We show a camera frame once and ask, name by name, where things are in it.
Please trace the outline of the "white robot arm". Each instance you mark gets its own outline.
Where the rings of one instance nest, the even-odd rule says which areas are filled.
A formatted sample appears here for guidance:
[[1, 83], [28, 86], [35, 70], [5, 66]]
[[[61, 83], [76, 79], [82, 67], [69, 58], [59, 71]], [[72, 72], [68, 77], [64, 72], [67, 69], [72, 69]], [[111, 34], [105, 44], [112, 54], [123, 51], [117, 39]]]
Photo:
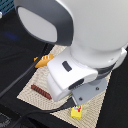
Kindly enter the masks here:
[[14, 0], [29, 34], [65, 49], [50, 62], [47, 87], [54, 101], [82, 105], [107, 88], [105, 77], [124, 61], [128, 0]]

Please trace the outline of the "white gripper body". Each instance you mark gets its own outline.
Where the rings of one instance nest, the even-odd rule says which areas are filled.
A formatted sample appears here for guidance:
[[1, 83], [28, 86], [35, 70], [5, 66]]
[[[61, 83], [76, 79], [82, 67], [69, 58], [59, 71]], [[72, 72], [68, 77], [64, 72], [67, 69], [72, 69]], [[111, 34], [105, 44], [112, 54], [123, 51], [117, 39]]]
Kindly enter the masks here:
[[92, 69], [76, 62], [66, 48], [48, 63], [47, 87], [57, 102], [71, 95], [75, 105], [82, 105], [107, 88], [105, 77], [123, 62], [127, 51], [122, 48], [118, 61], [110, 67]]

